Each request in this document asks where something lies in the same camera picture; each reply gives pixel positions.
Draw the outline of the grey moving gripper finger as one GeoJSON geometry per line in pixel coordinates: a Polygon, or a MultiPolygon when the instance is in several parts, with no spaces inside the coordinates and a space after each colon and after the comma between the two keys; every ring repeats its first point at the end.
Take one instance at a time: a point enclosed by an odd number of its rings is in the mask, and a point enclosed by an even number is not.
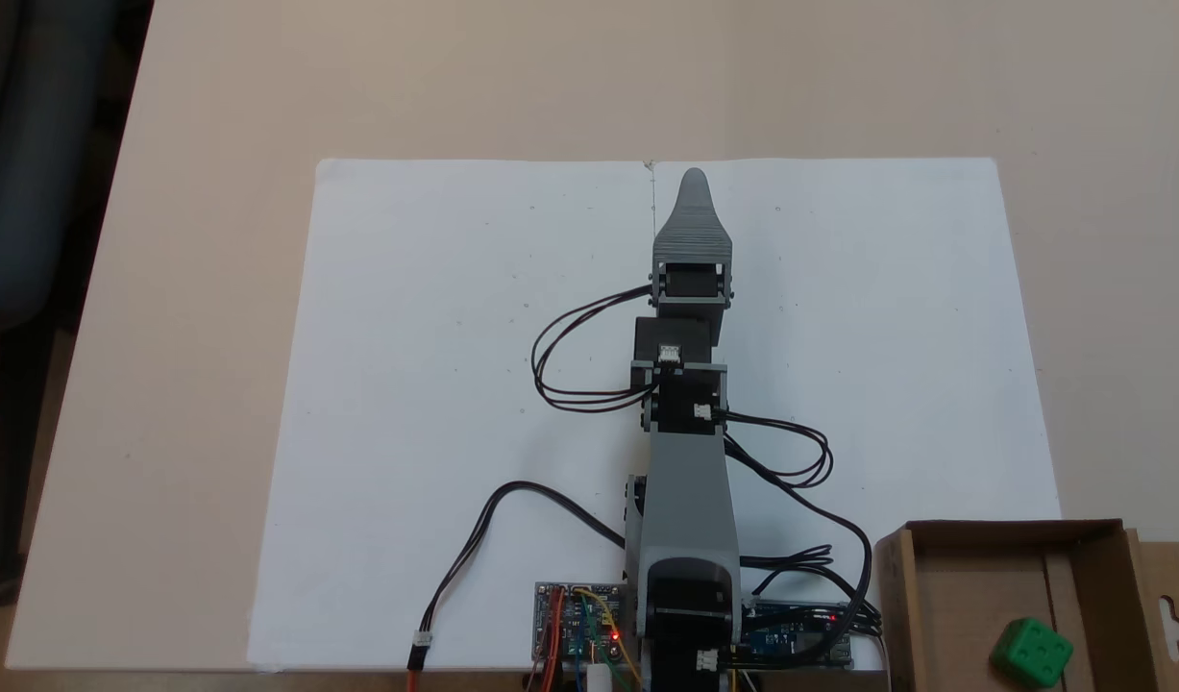
{"type": "Polygon", "coordinates": [[[718,218],[709,177],[700,169],[687,169],[668,218],[656,233],[653,263],[731,264],[731,256],[733,242],[718,218]]]}

